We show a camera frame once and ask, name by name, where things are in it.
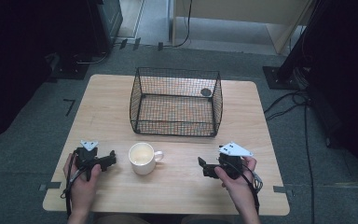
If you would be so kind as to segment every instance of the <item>finger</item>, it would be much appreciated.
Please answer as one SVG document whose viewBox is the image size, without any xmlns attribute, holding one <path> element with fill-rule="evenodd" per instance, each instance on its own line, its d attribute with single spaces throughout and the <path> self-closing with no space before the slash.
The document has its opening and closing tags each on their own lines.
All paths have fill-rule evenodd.
<svg viewBox="0 0 358 224">
<path fill-rule="evenodd" d="M 214 172 L 217 174 L 217 176 L 223 181 L 223 184 L 225 186 L 229 185 L 228 182 L 232 180 L 221 167 L 214 167 Z"/>
<path fill-rule="evenodd" d="M 63 166 L 63 173 L 65 174 L 65 177 L 68 175 L 68 169 L 69 169 L 69 163 L 71 162 L 72 153 L 69 153 L 68 158 L 66 159 L 66 163 Z"/>
<path fill-rule="evenodd" d="M 91 182 L 92 184 L 96 184 L 101 171 L 102 170 L 101 170 L 100 164 L 94 165 L 94 167 L 92 167 L 92 170 L 91 170 L 91 178 L 89 179 L 89 182 Z"/>
<path fill-rule="evenodd" d="M 255 170 L 255 165 L 257 164 L 257 160 L 253 157 L 244 157 L 244 162 L 246 162 L 246 166 L 254 171 Z"/>
</svg>

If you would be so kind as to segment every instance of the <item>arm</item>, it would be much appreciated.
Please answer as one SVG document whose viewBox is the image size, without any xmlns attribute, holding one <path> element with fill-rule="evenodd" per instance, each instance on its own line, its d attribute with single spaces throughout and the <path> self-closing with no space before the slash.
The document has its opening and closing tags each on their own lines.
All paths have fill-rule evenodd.
<svg viewBox="0 0 358 224">
<path fill-rule="evenodd" d="M 245 157 L 243 163 L 250 170 L 253 171 L 255 169 L 256 160 L 254 158 Z M 246 181 L 242 177 L 235 180 L 231 179 L 220 167 L 215 167 L 214 171 L 223 181 L 222 186 L 228 190 L 231 200 L 242 217 L 243 223 L 261 223 L 255 210 L 255 200 Z M 243 174 L 246 175 L 249 181 L 253 182 L 253 176 L 250 171 L 244 171 Z"/>
<path fill-rule="evenodd" d="M 71 160 L 72 154 L 69 154 L 66 164 L 63 167 L 63 172 L 65 177 L 68 174 L 69 162 Z M 71 175 L 77 170 L 76 166 L 72 166 Z M 74 185 L 71 189 L 71 204 L 72 204 L 72 214 L 68 218 L 68 223 L 86 223 L 89 217 L 89 212 L 91 205 L 94 202 L 95 195 L 97 193 L 97 181 L 101 173 L 101 166 L 99 164 L 95 165 L 91 170 L 91 178 L 89 181 L 86 180 L 86 177 L 81 175 L 78 179 L 75 180 Z"/>
</svg>

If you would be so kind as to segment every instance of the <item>wire basket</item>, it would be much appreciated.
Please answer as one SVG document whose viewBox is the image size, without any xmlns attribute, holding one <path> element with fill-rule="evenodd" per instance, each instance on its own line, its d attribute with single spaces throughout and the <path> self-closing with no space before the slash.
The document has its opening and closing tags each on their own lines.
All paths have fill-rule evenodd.
<svg viewBox="0 0 358 224">
<path fill-rule="evenodd" d="M 137 69 L 130 105 L 135 133 L 216 136 L 222 113 L 219 72 Z"/>
</svg>

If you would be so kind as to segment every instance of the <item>small object in basket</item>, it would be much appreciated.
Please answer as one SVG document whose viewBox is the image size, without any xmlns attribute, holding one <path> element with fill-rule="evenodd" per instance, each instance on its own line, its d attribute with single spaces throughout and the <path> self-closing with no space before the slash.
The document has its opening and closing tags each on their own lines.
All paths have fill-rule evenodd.
<svg viewBox="0 0 358 224">
<path fill-rule="evenodd" d="M 212 92 L 211 92 L 211 90 L 209 90 L 207 88 L 204 88 L 204 89 L 201 90 L 201 95 L 209 97 L 209 96 L 212 95 Z"/>
</svg>

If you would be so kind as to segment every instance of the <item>power cord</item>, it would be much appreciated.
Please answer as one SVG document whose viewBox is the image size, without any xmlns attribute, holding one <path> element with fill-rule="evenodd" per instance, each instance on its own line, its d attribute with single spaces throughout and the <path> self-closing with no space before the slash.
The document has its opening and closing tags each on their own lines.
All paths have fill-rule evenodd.
<svg viewBox="0 0 358 224">
<path fill-rule="evenodd" d="M 255 200 L 255 210 L 258 214 L 258 211 L 259 211 L 259 208 L 260 208 L 260 202 L 258 201 L 258 196 L 257 196 L 257 193 L 258 191 L 261 190 L 261 188 L 258 188 L 258 187 L 263 187 L 263 182 L 261 181 L 260 177 L 253 171 L 251 171 L 247 166 L 243 165 L 244 167 L 246 167 L 246 169 L 248 171 L 251 171 L 252 173 L 252 176 L 254 177 L 254 183 L 260 181 L 261 185 L 256 185 L 254 183 L 251 183 L 251 181 L 246 177 L 246 175 L 243 174 L 242 171 L 240 171 L 239 169 L 237 169 L 237 167 L 235 167 L 235 165 L 231 164 L 230 162 L 228 161 L 225 161 L 225 160 L 222 160 L 222 159 L 219 159 L 221 160 L 224 164 L 227 164 L 229 165 L 232 169 L 234 169 L 239 175 L 242 176 L 242 178 L 246 181 L 246 183 L 248 184 L 251 192 L 252 192 L 252 195 L 253 195 L 253 198 Z"/>
<path fill-rule="evenodd" d="M 314 181 L 313 181 L 312 166 L 311 166 L 311 162 L 310 162 L 310 146 L 309 146 L 309 140 L 308 140 L 308 119 L 307 119 L 307 110 L 308 110 L 308 106 L 310 105 L 310 99 L 306 97 L 306 93 L 304 91 L 295 91 L 295 92 L 287 93 L 284 96 L 281 96 L 280 98 L 275 100 L 271 104 L 271 106 L 269 106 L 264 111 L 264 113 L 266 114 L 267 112 L 269 112 L 273 106 L 275 106 L 277 103 L 279 103 L 283 98 L 285 98 L 287 96 L 292 96 L 292 100 L 295 105 L 289 107 L 288 109 L 284 110 L 283 112 L 278 112 L 278 113 L 275 113 L 275 114 L 267 117 L 266 120 L 274 119 L 280 115 L 283 115 L 297 106 L 301 106 L 301 105 L 304 106 L 304 135 L 305 135 L 305 147 L 306 147 L 306 151 L 307 151 L 307 161 L 308 161 L 308 166 L 309 166 L 309 170 L 310 170 L 310 210 L 311 210 L 311 223 L 313 224 L 313 223 L 315 223 L 315 188 L 314 188 Z M 296 101 L 296 98 L 295 98 L 296 96 L 303 98 L 304 101 L 303 102 Z"/>
<path fill-rule="evenodd" d="M 193 0 L 190 0 L 190 6 L 188 8 L 188 16 L 187 16 L 187 36 L 185 38 L 185 40 L 179 44 L 179 45 L 174 45 L 174 46 L 163 46 L 164 48 L 179 48 L 181 46 L 183 46 L 185 44 L 185 42 L 188 40 L 188 37 L 190 36 L 190 18 L 191 18 L 191 7 L 193 5 Z"/>
<path fill-rule="evenodd" d="M 71 171 L 72 171 L 72 165 L 74 163 L 75 160 L 75 156 L 78 153 L 78 150 L 76 149 L 74 151 L 74 153 L 72 153 L 72 157 L 71 160 L 69 162 L 69 167 L 68 167 L 68 173 L 66 174 L 66 187 L 65 190 L 62 192 L 61 198 L 65 199 L 65 203 L 66 203 L 66 215 L 71 216 L 72 214 L 72 209 L 71 209 L 71 189 L 72 189 L 72 185 L 74 184 L 75 180 L 80 177 L 85 171 L 86 169 L 79 169 L 75 172 L 74 175 L 71 176 Z"/>
<path fill-rule="evenodd" d="M 77 61 L 76 63 L 78 63 L 78 64 L 95 64 L 95 63 L 100 63 L 101 61 L 103 61 L 105 58 L 106 58 L 106 56 L 107 56 L 107 53 L 104 53 L 103 54 L 103 57 L 100 59 L 100 60 L 98 60 L 98 61 L 95 61 L 95 62 L 81 62 L 81 61 Z"/>
</svg>

